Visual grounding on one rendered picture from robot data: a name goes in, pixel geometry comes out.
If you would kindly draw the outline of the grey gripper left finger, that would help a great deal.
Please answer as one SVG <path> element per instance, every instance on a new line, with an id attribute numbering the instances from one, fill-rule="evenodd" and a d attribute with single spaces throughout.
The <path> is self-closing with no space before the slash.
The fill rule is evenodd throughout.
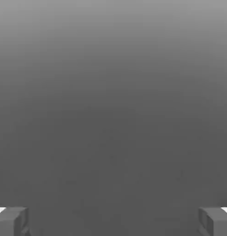
<path id="1" fill-rule="evenodd" d="M 27 207 L 0 207 L 0 236 L 30 236 Z"/>

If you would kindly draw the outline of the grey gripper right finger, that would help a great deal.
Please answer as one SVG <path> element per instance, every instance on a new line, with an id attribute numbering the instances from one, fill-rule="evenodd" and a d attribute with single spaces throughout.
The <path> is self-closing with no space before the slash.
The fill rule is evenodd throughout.
<path id="1" fill-rule="evenodd" d="M 227 207 L 200 207 L 198 222 L 201 236 L 227 236 Z"/>

